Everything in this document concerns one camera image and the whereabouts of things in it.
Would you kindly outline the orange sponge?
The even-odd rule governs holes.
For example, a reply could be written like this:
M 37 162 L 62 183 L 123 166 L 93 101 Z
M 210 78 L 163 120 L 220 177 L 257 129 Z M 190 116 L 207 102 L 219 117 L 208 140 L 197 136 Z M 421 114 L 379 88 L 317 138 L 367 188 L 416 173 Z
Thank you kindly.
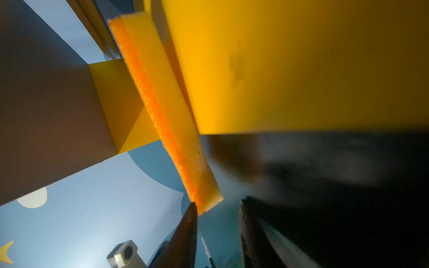
M 151 15 L 123 15 L 108 24 L 190 201 L 198 214 L 208 212 L 223 201 L 223 195 Z
M 189 100 L 187 87 L 186 87 L 186 84 L 185 84 L 185 81 L 183 78 L 183 73 L 182 73 L 181 66 L 180 66 L 180 63 L 179 63 L 179 60 L 177 57 L 177 53 L 176 53 L 176 50 L 174 47 L 174 42 L 173 42 L 173 38 L 171 36 L 169 27 L 165 28 L 165 38 L 163 40 L 163 45 L 164 45 L 164 49 L 165 49 L 165 52 L 167 54 L 167 57 L 169 59 L 170 65 L 172 66 L 172 70 L 173 70 L 175 79 L 176 79 L 176 81 L 180 87 L 183 98 L 186 102 L 188 110 L 189 110 L 191 117 L 193 119 L 194 125 L 195 125 L 195 127 L 197 127 L 196 120 L 195 120 L 195 117 L 194 117 L 194 114 L 192 111 L 192 105 L 191 105 L 191 102 Z

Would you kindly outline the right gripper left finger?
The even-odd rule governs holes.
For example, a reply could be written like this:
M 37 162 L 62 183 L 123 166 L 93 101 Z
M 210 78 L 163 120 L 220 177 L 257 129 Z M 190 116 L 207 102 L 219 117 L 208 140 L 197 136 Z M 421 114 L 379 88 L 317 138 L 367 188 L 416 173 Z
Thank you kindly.
M 194 268 L 197 252 L 198 213 L 191 203 L 168 245 L 149 265 L 150 268 Z

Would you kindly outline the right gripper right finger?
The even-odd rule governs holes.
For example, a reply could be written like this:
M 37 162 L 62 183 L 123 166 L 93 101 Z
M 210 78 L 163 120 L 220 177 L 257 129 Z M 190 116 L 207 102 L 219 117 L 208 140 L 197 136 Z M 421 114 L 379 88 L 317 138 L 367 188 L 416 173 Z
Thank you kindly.
M 247 198 L 240 202 L 239 226 L 242 266 L 244 268 L 319 268 L 294 243 L 286 239 L 276 229 L 263 229 L 255 208 L 254 200 Z

